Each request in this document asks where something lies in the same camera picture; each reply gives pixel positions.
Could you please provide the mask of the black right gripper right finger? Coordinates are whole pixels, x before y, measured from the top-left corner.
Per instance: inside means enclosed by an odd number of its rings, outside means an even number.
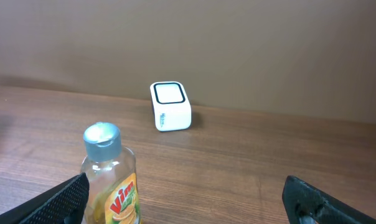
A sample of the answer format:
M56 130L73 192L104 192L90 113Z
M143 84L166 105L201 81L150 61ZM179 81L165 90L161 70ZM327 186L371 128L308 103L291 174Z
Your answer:
M293 175L285 180L282 201L290 224L376 224L376 219Z

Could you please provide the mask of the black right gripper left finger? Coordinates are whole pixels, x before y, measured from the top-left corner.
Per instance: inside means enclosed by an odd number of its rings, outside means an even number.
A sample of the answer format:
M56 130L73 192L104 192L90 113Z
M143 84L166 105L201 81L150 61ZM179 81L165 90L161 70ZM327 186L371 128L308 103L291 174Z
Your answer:
M81 173L0 215L0 224L81 224L90 184Z

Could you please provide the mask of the yellow dish soap bottle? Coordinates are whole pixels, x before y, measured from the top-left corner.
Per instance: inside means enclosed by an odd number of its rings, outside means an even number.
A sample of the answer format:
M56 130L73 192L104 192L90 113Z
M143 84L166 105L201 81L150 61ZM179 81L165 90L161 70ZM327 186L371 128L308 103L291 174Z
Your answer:
M85 130L83 140L87 156L81 171L90 184L85 221L142 224L136 158L122 145L120 129L112 123L98 122Z

